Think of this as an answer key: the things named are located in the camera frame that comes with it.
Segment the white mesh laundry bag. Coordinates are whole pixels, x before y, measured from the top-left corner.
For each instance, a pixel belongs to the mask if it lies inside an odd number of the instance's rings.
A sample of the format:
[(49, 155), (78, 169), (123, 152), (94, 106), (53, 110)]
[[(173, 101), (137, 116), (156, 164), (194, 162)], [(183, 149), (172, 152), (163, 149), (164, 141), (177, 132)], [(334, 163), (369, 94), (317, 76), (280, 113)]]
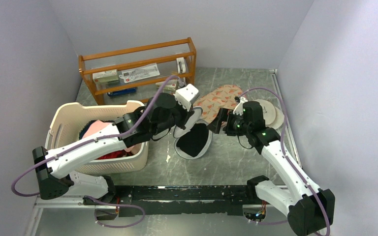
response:
[(176, 153), (181, 158), (188, 159), (188, 160), (194, 160), (194, 159), (198, 159), (198, 158), (202, 157), (207, 152), (207, 150), (209, 149), (209, 147), (210, 147), (210, 145), (212, 143), (212, 139), (213, 139), (213, 133), (211, 131), (209, 131), (209, 138), (208, 138), (207, 144), (206, 144), (205, 148), (200, 152), (200, 154), (198, 156), (196, 156), (196, 157), (190, 157), (189, 155), (183, 153), (176, 146), (177, 141), (183, 135), (185, 135), (188, 132), (190, 132), (190, 130), (193, 128), (193, 126), (196, 123), (203, 123), (205, 125), (208, 125), (208, 123), (206, 121), (204, 121), (203, 119), (201, 119), (201, 115), (202, 115), (202, 112), (203, 112), (202, 108), (201, 107), (194, 107), (193, 110), (194, 110), (194, 114), (187, 121), (186, 128), (185, 129), (181, 129), (179, 127), (175, 127), (174, 130), (173, 130), (173, 137), (176, 139), (175, 142), (174, 142), (174, 149), (175, 149)]

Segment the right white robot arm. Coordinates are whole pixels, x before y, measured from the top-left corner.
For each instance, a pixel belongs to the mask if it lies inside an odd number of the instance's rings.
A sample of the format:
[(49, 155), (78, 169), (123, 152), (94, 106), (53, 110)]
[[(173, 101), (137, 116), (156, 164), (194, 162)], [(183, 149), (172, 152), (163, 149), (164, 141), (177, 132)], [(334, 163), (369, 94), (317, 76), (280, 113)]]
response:
[(271, 204), (287, 217), (298, 236), (307, 236), (325, 229), (330, 234), (333, 224), (335, 196), (323, 190), (292, 160), (278, 132), (266, 126), (262, 106), (256, 101), (239, 103), (235, 110), (220, 108), (208, 129), (228, 136), (245, 136), (250, 146), (276, 170), (287, 189), (281, 189), (265, 176), (250, 179), (246, 198), (257, 204)]

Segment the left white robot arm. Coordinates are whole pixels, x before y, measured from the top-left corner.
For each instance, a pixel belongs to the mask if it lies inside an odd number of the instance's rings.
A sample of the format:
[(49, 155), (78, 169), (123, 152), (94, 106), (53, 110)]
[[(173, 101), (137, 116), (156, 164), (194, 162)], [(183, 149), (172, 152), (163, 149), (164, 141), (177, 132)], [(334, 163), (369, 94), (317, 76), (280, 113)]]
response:
[(39, 186), (38, 195), (52, 200), (63, 195), (91, 196), (103, 204), (115, 201), (117, 191), (108, 176), (94, 177), (76, 171), (104, 155), (162, 139), (172, 128), (183, 136), (194, 126), (194, 101), (198, 92), (179, 89), (175, 94), (159, 93), (147, 106), (137, 107), (110, 120), (89, 136), (64, 147), (32, 151)]

